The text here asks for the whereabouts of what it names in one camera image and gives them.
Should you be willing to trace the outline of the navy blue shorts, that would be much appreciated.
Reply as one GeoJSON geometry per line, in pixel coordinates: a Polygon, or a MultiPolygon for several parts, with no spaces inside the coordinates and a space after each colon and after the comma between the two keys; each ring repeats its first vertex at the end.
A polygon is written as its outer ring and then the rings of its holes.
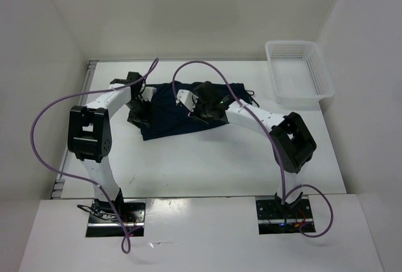
{"type": "MultiPolygon", "coordinates": [[[[177,89],[193,91],[200,84],[201,82],[184,84],[177,81],[175,82],[175,87],[177,89]]],[[[218,92],[220,98],[230,94],[225,84],[212,84],[212,86],[218,92]]],[[[148,120],[145,123],[137,122],[133,119],[132,121],[128,120],[128,122],[140,129],[144,141],[196,133],[225,125],[223,121],[211,121],[207,124],[189,117],[188,111],[183,106],[175,104],[171,83],[156,84],[153,87],[156,87],[156,94],[152,97],[150,106],[148,106],[149,108],[146,109],[148,120]]],[[[230,87],[239,99],[244,100],[248,104],[255,103],[259,107],[253,99],[253,90],[246,90],[242,83],[232,83],[230,87]]]]}

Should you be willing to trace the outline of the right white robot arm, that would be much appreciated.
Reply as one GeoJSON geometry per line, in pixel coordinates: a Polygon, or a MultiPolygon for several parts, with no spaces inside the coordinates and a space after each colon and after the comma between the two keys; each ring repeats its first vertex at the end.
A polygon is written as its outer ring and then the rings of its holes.
{"type": "Polygon", "coordinates": [[[276,212],[285,219],[297,211],[302,198],[295,187],[298,174],[312,159],[317,144],[301,115],[287,116],[254,107],[232,91],[222,97],[211,82],[204,82],[192,92],[180,91],[177,97],[189,110],[189,116],[203,122],[222,121],[235,124],[269,139],[280,168],[280,187],[274,195],[276,212]]]}

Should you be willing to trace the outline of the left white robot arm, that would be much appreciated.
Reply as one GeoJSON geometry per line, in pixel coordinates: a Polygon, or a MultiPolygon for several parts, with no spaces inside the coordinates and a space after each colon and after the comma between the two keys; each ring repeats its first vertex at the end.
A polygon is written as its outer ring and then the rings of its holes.
{"type": "Polygon", "coordinates": [[[156,88],[148,86],[137,72],[125,79],[114,79],[96,100],[73,106],[69,113],[68,150],[73,153],[89,176],[94,188],[95,215],[104,214],[116,222],[124,217],[126,207],[122,190],[114,179],[109,153],[112,149],[111,118],[122,107],[134,113],[134,121],[146,122],[146,110],[156,88]]]}

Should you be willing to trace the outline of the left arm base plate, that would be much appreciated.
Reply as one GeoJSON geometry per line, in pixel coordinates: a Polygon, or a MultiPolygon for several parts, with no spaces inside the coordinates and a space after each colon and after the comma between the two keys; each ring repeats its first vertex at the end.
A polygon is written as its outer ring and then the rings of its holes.
{"type": "MultiPolygon", "coordinates": [[[[86,237],[124,237],[124,231],[111,209],[97,209],[95,202],[90,207],[87,205],[77,207],[89,214],[86,237]]],[[[121,220],[129,237],[144,236],[145,209],[144,200],[128,200],[122,204],[121,220]]]]}

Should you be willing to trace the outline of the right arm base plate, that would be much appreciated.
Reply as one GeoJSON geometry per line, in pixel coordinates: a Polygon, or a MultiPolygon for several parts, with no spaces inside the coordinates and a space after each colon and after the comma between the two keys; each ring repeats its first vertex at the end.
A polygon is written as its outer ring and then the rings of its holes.
{"type": "Polygon", "coordinates": [[[294,234],[300,228],[307,234],[316,233],[310,201],[303,197],[286,217],[279,210],[273,196],[256,197],[259,234],[294,234]]]}

